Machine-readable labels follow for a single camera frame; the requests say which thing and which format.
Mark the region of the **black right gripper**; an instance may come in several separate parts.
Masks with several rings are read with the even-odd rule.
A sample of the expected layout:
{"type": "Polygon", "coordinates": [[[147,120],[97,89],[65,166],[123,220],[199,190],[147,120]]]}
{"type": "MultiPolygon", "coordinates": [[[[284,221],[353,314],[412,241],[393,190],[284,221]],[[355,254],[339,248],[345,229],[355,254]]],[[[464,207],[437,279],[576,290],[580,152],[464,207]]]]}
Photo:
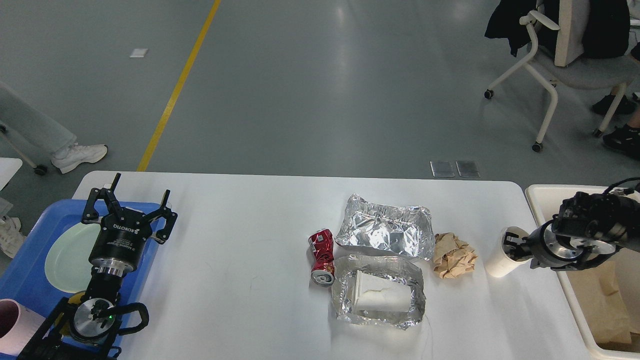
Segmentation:
{"type": "Polygon", "coordinates": [[[513,261],[532,258],[532,269],[572,272],[598,267],[618,252],[618,246],[589,237],[558,234],[553,224],[546,222],[528,237],[505,232],[502,250],[513,261]]]}

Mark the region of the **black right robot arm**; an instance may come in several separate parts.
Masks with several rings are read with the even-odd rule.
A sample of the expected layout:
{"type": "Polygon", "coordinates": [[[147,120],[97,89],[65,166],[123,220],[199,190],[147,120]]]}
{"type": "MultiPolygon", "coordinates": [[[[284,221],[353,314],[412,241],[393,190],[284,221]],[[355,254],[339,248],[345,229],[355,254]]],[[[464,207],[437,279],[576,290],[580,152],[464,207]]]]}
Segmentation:
{"type": "Polygon", "coordinates": [[[498,250],[508,260],[530,261],[531,269],[556,272],[598,267],[621,249],[639,251],[640,205],[631,198],[638,177],[625,178],[601,193],[578,191],[549,221],[527,235],[507,231],[498,250]]]}

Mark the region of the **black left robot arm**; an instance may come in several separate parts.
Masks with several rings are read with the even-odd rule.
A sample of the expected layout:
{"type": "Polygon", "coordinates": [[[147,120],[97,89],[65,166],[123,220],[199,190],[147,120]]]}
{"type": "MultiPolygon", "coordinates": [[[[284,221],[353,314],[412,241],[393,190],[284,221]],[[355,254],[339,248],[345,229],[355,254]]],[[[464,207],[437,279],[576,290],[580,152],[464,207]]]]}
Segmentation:
{"type": "Polygon", "coordinates": [[[97,224],[98,235],[87,256],[91,278],[78,303],[62,297],[17,355],[19,360],[116,360],[118,337],[149,325],[146,305],[125,301],[125,277],[139,269],[149,242],[164,244],[178,214],[166,190],[158,208],[145,213],[123,207],[115,196],[121,174],[110,187],[94,187],[82,212],[82,224],[97,224]]]}

